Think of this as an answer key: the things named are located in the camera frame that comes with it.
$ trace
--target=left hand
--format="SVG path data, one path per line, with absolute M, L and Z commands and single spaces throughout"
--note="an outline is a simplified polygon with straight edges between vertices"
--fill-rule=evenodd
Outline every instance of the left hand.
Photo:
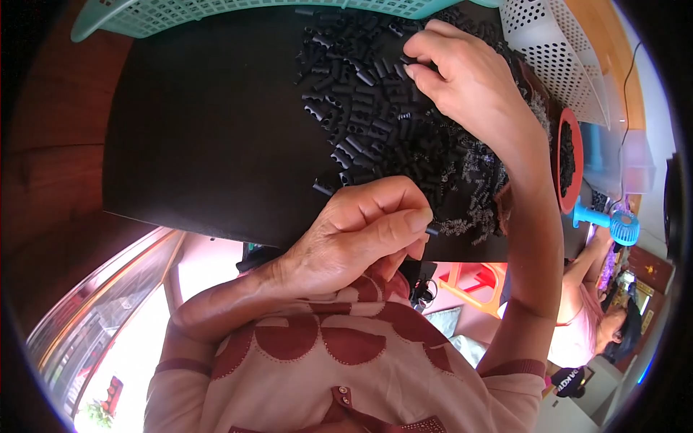
M 389 281 L 407 254 L 421 260 L 432 219 L 426 197 L 408 177 L 342 188 L 278 260 L 283 285 L 295 297 L 332 293 L 373 264 Z

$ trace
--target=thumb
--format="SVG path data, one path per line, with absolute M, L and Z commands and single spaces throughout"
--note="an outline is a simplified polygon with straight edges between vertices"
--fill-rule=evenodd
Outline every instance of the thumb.
M 408 209 L 385 215 L 360 231 L 349 233 L 352 245 L 358 248 L 368 265 L 411 245 L 423 235 L 433 220 L 430 208 Z
M 423 94 L 433 99 L 434 102 L 440 92 L 444 90 L 445 80 L 443 80 L 443 77 L 441 77 L 439 73 L 433 71 L 431 68 L 414 63 L 404 65 L 404 70 L 409 78 L 414 80 L 416 87 L 418 87 Z

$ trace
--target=green plant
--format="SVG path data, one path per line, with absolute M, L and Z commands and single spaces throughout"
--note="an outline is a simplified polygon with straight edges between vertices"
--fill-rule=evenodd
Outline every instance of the green plant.
M 106 409 L 101 406 L 101 402 L 94 400 L 91 403 L 87 403 L 85 411 L 89 419 L 99 427 L 113 427 L 113 416 L 106 412 Z

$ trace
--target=white perforated basket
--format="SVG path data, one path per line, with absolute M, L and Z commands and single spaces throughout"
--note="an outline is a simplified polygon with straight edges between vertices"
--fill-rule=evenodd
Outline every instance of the white perforated basket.
M 602 68 L 563 0 L 505 0 L 500 7 L 510 48 L 524 53 L 534 73 L 578 121 L 609 126 Z

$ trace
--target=orange stool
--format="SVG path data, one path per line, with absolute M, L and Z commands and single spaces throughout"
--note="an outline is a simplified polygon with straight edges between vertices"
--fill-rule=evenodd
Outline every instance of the orange stool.
M 438 287 L 444 288 L 455 296 L 462 298 L 477 310 L 499 319 L 500 294 L 503 291 L 507 268 L 507 263 L 453 263 L 450 272 L 438 278 Z M 459 278 L 463 275 L 471 274 L 474 275 L 474 279 L 478 284 L 466 289 L 460 289 L 457 286 Z M 473 297 L 471 293 L 484 287 L 492 288 L 493 296 L 490 300 L 481 302 Z

